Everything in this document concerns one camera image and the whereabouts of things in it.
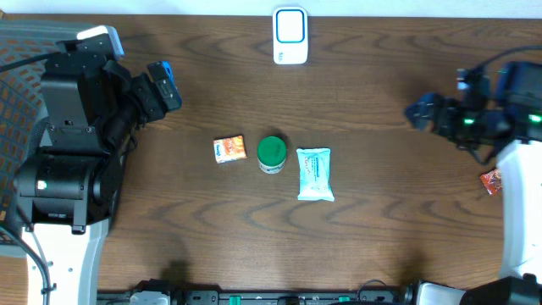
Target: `small orange box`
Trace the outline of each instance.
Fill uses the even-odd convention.
[[[493,169],[489,173],[481,175],[480,179],[490,195],[495,195],[502,190],[501,172],[498,169]]]
[[[243,136],[214,140],[214,158],[218,164],[246,158]]]

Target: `black cable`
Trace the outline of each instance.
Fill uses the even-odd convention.
[[[514,48],[511,48],[511,49],[508,49],[505,52],[499,53],[499,54],[495,55],[494,57],[486,59],[482,63],[476,65],[476,67],[474,69],[472,69],[472,71],[483,69],[486,65],[491,64],[492,62],[496,61],[497,59],[505,57],[505,56],[510,55],[512,53],[517,53],[517,52],[521,52],[521,51],[530,51],[530,50],[542,50],[542,45],[514,47]]]
[[[45,263],[41,260],[41,258],[32,250],[28,244],[23,241],[20,236],[13,232],[11,229],[9,229],[5,224],[0,223],[0,230],[7,235],[14,243],[17,244],[17,246],[21,247],[30,258],[36,263],[37,268],[40,270],[41,279],[43,280],[43,289],[41,289],[41,294],[43,295],[43,305],[49,304],[49,297],[51,295],[51,291],[54,290],[53,287],[51,287],[51,280],[49,279],[49,273],[47,272],[47,266]]]
[[[129,153],[132,153],[137,148],[137,139],[135,136],[130,136],[130,142],[128,143],[128,147],[126,148],[126,152],[124,153],[125,156],[128,156]]]
[[[41,140],[43,139],[43,134],[45,133],[45,129],[48,126],[49,126],[48,116],[43,119],[40,119],[34,124],[34,127],[32,127],[32,131],[30,132],[30,139],[28,141],[28,155],[26,158],[30,158],[34,154],[36,154],[37,149],[40,147]]]
[[[19,217],[23,220],[26,227],[29,229],[30,232],[34,231],[34,225],[31,223],[30,219],[28,219],[28,216],[26,216],[25,212],[23,212],[23,209],[20,208],[19,205],[17,205],[17,214]]]
[[[361,287],[359,287],[359,290],[357,290],[356,297],[357,297],[357,299],[358,299],[359,301],[362,300],[361,294],[362,294],[363,288],[364,288],[367,284],[371,284],[371,283],[379,283],[379,284],[382,284],[382,285],[384,285],[384,287],[385,287],[386,289],[389,290],[389,288],[388,288],[388,286],[386,285],[386,283],[384,283],[382,280],[368,280],[368,281],[366,281],[365,283],[363,283],[363,285],[362,285]]]
[[[27,59],[20,60],[18,62],[12,63],[12,64],[6,64],[6,65],[0,67],[0,73],[11,70],[11,69],[15,69],[15,68],[18,68],[18,67],[22,67],[22,66],[24,66],[26,64],[32,64],[32,63],[35,63],[36,61],[45,60],[45,59],[48,59],[48,58],[50,58],[50,57],[52,57],[54,55],[57,55],[57,54],[60,54],[60,52],[42,54],[42,55],[35,56],[33,58],[27,58]]]

